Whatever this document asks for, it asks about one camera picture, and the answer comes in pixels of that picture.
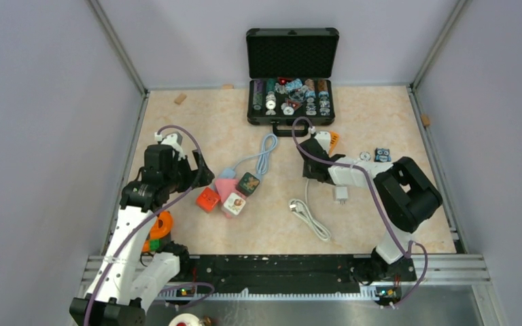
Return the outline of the pink triangular power strip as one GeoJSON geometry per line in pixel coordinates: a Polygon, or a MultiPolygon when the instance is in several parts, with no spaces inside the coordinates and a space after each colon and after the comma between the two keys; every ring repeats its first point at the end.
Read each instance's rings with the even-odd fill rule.
{"type": "Polygon", "coordinates": [[[221,197],[220,209],[222,209],[223,202],[227,199],[229,194],[232,192],[238,193],[246,199],[246,197],[243,194],[239,193],[236,190],[237,183],[238,183],[237,179],[217,179],[217,180],[215,180],[214,185],[216,187],[217,193],[221,197]]]}

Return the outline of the red cube socket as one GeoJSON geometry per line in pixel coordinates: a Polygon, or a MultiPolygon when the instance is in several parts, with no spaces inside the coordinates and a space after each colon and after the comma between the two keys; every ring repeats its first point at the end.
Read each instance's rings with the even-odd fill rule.
{"type": "Polygon", "coordinates": [[[210,213],[220,203],[220,195],[210,187],[204,187],[202,192],[198,195],[195,200],[195,204],[198,208],[206,213],[210,213]]]}

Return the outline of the white USB charger adapter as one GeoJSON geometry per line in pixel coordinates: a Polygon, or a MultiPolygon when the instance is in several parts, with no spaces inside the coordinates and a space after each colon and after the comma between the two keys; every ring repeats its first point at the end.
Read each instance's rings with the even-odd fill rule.
{"type": "Polygon", "coordinates": [[[344,204],[349,198],[347,186],[336,186],[334,188],[334,199],[339,204],[344,204]]]}

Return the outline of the orange power strip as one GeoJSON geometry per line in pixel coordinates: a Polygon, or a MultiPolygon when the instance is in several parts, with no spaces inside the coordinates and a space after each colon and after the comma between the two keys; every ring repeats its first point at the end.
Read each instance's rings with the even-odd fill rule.
{"type": "Polygon", "coordinates": [[[330,131],[329,134],[330,134],[330,145],[329,145],[328,154],[331,156],[340,137],[339,137],[338,133],[333,132],[333,131],[330,131]]]}

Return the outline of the dark green cube socket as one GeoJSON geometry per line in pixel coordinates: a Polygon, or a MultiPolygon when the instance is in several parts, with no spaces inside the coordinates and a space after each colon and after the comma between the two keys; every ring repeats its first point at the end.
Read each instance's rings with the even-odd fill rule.
{"type": "Polygon", "coordinates": [[[236,190],[244,196],[249,197],[257,190],[259,185],[259,178],[247,172],[239,179],[236,190]]]}

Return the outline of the white cube socket tiger print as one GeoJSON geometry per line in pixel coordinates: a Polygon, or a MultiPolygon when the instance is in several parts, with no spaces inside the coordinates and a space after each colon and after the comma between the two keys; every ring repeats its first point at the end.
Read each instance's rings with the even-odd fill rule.
{"type": "Polygon", "coordinates": [[[222,211],[228,218],[237,217],[246,205],[246,199],[232,192],[222,204],[222,211]]]}

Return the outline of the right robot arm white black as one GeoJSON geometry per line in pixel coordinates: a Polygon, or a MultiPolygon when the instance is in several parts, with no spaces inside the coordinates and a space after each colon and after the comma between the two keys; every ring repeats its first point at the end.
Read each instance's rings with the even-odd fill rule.
{"type": "Polygon", "coordinates": [[[441,193],[410,157],[372,162],[344,154],[330,156],[318,137],[296,146],[304,161],[304,177],[369,190],[386,229],[372,252],[371,270],[377,278],[389,280],[399,270],[398,260],[410,257],[413,233],[442,206],[441,193]]]}

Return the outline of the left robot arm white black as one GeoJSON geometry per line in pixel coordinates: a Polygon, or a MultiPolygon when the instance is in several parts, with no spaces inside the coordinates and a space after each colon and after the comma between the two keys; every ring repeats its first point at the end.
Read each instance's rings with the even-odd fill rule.
{"type": "Polygon", "coordinates": [[[135,270],[159,214],[214,178],[201,149],[191,169],[180,145],[150,145],[136,178],[122,190],[118,220],[101,266],[84,297],[75,297],[69,314],[77,325],[144,325],[147,311],[171,280],[188,277],[191,263],[160,248],[145,270],[135,270]]]}

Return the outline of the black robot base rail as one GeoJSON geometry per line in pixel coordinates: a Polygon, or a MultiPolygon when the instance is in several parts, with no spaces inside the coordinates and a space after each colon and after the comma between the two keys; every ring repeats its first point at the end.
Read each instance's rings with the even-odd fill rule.
{"type": "Polygon", "coordinates": [[[357,293],[366,285],[414,282],[413,260],[371,255],[200,255],[183,258],[173,281],[212,284],[218,294],[357,293]]]}

